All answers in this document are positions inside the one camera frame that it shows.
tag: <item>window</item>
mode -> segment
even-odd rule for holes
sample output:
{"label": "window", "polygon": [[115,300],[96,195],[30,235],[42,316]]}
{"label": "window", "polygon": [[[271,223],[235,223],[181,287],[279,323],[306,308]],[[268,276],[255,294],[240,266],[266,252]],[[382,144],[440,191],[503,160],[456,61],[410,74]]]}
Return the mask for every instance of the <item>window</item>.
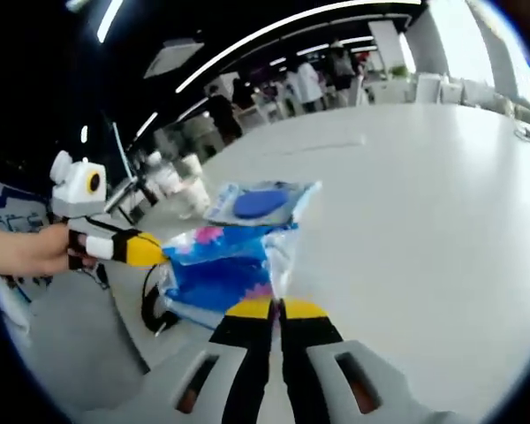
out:
{"label": "window", "polygon": [[398,36],[398,42],[400,49],[403,50],[403,56],[405,57],[406,69],[409,73],[416,73],[416,64],[414,63],[413,53],[410,51],[410,46],[404,34]]}
{"label": "window", "polygon": [[450,76],[494,87],[487,46],[466,2],[433,0],[429,7],[440,34]]}
{"label": "window", "polygon": [[519,96],[530,102],[530,65],[526,61],[526,50],[516,31],[503,15],[492,6],[481,0],[471,0],[470,3],[491,31],[504,41],[511,58]]}

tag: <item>human hand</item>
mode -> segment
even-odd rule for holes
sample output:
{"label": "human hand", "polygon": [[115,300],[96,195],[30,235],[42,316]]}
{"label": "human hand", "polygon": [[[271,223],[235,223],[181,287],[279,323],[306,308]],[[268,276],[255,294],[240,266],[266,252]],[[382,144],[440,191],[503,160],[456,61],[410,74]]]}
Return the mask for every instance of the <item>human hand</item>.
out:
{"label": "human hand", "polygon": [[[84,246],[87,236],[79,236]],[[69,248],[69,227],[55,223],[38,233],[0,230],[0,275],[52,276],[69,269],[69,257],[79,257],[85,267],[93,267],[96,259]]]}
{"label": "human hand", "polygon": [[[79,243],[85,246],[87,236],[79,235]],[[92,268],[96,259],[69,248],[69,227],[64,223],[54,223],[36,234],[34,260],[39,263],[44,275],[52,276],[69,269],[69,257],[82,260],[85,268]]]}

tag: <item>white cup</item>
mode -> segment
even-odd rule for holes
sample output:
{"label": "white cup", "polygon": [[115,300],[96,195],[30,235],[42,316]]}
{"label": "white cup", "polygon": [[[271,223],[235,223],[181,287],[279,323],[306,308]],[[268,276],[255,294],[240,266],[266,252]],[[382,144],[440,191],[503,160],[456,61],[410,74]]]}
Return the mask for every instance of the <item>white cup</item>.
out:
{"label": "white cup", "polygon": [[181,190],[182,185],[180,176],[170,166],[162,167],[152,173],[151,178],[157,183],[163,194],[167,197]]}
{"label": "white cup", "polygon": [[188,168],[190,175],[202,175],[202,165],[199,161],[198,156],[195,153],[191,153],[185,156],[181,162]]}
{"label": "white cup", "polygon": [[210,206],[210,196],[204,182],[199,177],[191,177],[183,182],[183,189],[178,193],[189,206],[191,215],[202,216]]}

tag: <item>white chair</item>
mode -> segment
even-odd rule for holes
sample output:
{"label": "white chair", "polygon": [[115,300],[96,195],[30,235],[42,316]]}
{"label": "white chair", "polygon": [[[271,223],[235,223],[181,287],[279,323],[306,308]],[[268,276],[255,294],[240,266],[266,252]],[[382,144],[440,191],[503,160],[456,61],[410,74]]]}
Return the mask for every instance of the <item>white chair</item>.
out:
{"label": "white chair", "polygon": [[473,107],[479,105],[483,109],[495,108],[497,103],[495,90],[486,84],[464,79],[462,103]]}
{"label": "white chair", "polygon": [[435,73],[422,73],[418,77],[416,86],[417,103],[438,103],[440,101],[440,86],[442,77]]}
{"label": "white chair", "polygon": [[257,105],[252,106],[239,112],[236,116],[239,121],[239,124],[244,130],[244,133],[257,128],[258,126],[265,125],[269,123],[267,116],[257,107]]}
{"label": "white chair", "polygon": [[366,85],[371,91],[375,104],[409,102],[412,85],[407,79],[376,81]]}
{"label": "white chair", "polygon": [[461,104],[463,85],[442,81],[440,87],[440,101],[443,104]]}

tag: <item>blue packaging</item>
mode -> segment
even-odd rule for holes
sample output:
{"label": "blue packaging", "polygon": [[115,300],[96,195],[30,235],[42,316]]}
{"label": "blue packaging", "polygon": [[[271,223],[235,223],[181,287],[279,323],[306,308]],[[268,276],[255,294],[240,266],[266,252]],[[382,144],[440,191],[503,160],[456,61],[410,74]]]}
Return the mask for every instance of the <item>blue packaging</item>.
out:
{"label": "blue packaging", "polygon": [[220,187],[214,203],[205,212],[204,219],[211,223],[243,226],[296,223],[307,206],[310,196],[321,187],[322,184],[319,181],[314,183],[261,181],[253,184],[224,184]]}
{"label": "blue packaging", "polygon": [[173,302],[223,314],[242,299],[283,292],[297,229],[209,226],[173,238],[163,248],[172,271],[159,285],[166,306],[178,314]]}

